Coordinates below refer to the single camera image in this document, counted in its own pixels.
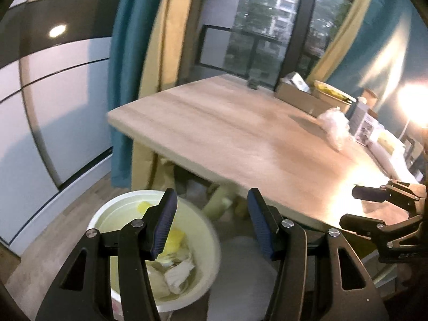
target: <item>blue wall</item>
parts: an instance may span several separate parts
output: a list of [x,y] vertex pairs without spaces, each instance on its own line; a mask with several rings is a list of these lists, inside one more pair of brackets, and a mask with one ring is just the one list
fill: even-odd
[[[381,54],[386,56],[376,68],[374,60]],[[327,83],[354,97],[365,87],[382,98],[391,80],[392,92],[375,111],[380,123],[398,135],[407,117],[396,94],[407,82],[427,81],[427,69],[428,30],[410,0],[372,0],[357,38]],[[362,83],[368,72],[373,76]]]

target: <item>silver screw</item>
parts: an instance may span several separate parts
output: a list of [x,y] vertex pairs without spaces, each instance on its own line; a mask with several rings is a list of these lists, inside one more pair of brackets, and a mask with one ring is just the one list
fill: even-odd
[[86,236],[88,237],[88,238],[93,238],[93,237],[95,237],[97,235],[97,230],[96,229],[88,229],[87,231],[86,231]]
[[292,220],[282,220],[281,224],[284,228],[291,228],[294,226],[294,222]]
[[340,232],[336,228],[330,228],[328,230],[328,234],[330,234],[333,238],[336,238],[340,235]]
[[133,226],[134,228],[141,227],[143,224],[144,224],[144,222],[141,218],[136,218],[135,220],[133,220],[131,222],[131,226]]

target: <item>baseboard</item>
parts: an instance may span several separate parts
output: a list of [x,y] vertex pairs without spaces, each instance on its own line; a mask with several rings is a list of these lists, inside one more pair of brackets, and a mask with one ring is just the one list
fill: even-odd
[[22,255],[25,249],[61,212],[110,171],[111,155],[89,169],[53,198],[10,243],[10,250],[19,256]]

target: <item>small box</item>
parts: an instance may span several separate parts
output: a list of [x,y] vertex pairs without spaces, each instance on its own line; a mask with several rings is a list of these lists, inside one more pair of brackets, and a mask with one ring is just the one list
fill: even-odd
[[301,91],[306,93],[310,92],[309,86],[305,81],[303,81],[303,78],[297,72],[289,73],[287,76],[281,79],[281,82],[294,84]]
[[327,102],[299,90],[294,85],[284,82],[280,83],[278,86],[275,97],[297,107],[299,110],[302,110],[313,117],[318,117],[320,114],[332,107]]
[[349,120],[349,133],[363,146],[367,146],[371,134],[378,125],[377,120],[367,113],[368,110],[369,106],[359,102]]

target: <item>wooden floor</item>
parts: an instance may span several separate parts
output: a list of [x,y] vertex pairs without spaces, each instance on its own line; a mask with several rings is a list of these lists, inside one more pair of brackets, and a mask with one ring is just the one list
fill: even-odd
[[6,288],[30,320],[36,318],[54,277],[95,212],[127,191],[113,188],[110,176],[105,176],[57,216],[24,252]]

